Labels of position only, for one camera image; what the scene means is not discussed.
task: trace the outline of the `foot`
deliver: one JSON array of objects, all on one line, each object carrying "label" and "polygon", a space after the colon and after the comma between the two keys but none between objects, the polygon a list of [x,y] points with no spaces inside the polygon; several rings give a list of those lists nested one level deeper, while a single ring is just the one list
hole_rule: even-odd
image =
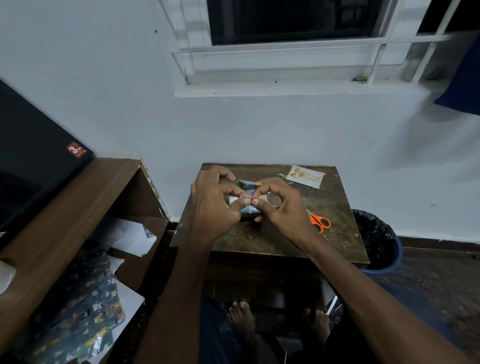
[{"label": "foot", "polygon": [[255,343],[255,317],[250,311],[248,303],[236,301],[228,309],[228,319],[233,325],[237,325],[248,341]]},{"label": "foot", "polygon": [[310,308],[303,310],[303,315],[305,316],[309,326],[313,328],[315,334],[318,337],[318,340],[322,345],[325,345],[328,336],[330,335],[330,319],[323,311],[315,310],[315,318],[313,319],[313,324],[309,320]]}]

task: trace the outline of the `floor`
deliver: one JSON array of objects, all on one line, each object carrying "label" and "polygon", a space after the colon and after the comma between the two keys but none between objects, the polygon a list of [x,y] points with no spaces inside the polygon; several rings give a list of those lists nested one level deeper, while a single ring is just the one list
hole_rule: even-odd
[{"label": "floor", "polygon": [[[140,288],[145,305],[139,309],[116,342],[109,363],[132,363],[144,330],[168,280],[175,254],[169,249],[170,236],[164,236],[154,261]],[[448,323],[461,349],[480,364],[480,253],[423,248],[405,248],[401,266],[393,273],[374,278],[378,283],[409,287],[428,300],[439,317]],[[338,321],[339,313],[332,319]],[[278,320],[272,315],[254,312],[257,328],[273,330]],[[269,353],[269,363],[277,363]]]}]

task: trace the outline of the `person's left hand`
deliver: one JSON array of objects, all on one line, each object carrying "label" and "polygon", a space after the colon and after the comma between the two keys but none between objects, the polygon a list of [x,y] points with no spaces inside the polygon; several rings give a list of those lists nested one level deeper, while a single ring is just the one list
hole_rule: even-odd
[{"label": "person's left hand", "polygon": [[[207,171],[200,171],[197,180],[190,186],[194,208],[191,237],[210,244],[210,249],[216,239],[240,221],[240,210],[251,204],[250,195],[236,184],[218,183],[221,177],[232,182],[236,180],[231,170],[215,165]],[[224,194],[248,198],[239,198],[228,206]]]}]

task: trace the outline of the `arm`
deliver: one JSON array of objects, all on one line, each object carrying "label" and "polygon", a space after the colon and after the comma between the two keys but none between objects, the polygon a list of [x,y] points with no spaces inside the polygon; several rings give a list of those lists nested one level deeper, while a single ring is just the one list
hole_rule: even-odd
[{"label": "arm", "polygon": [[[470,363],[459,349],[332,248],[312,227],[296,189],[279,178],[259,182],[264,184],[253,194],[252,204],[315,263],[381,363]],[[258,199],[269,191],[282,199],[278,209]]]},{"label": "arm", "polygon": [[228,207],[224,194],[250,195],[233,183],[218,183],[223,176],[235,180],[227,168],[213,166],[201,171],[191,185],[195,210],[192,228],[178,249],[135,363],[198,363],[200,298],[208,256],[215,240],[240,220],[240,210],[251,202],[240,198]]}]

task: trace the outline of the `dark window pane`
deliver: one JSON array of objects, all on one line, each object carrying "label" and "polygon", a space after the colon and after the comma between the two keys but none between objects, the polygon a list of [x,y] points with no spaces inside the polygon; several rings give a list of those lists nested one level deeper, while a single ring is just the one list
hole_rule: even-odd
[{"label": "dark window pane", "polygon": [[383,0],[207,0],[213,45],[371,36]]},{"label": "dark window pane", "polygon": [[[450,5],[450,0],[432,0],[421,22],[419,33],[435,33]],[[462,0],[458,5],[452,20],[448,24],[447,32],[480,29],[478,15],[479,4],[476,0]]]}]

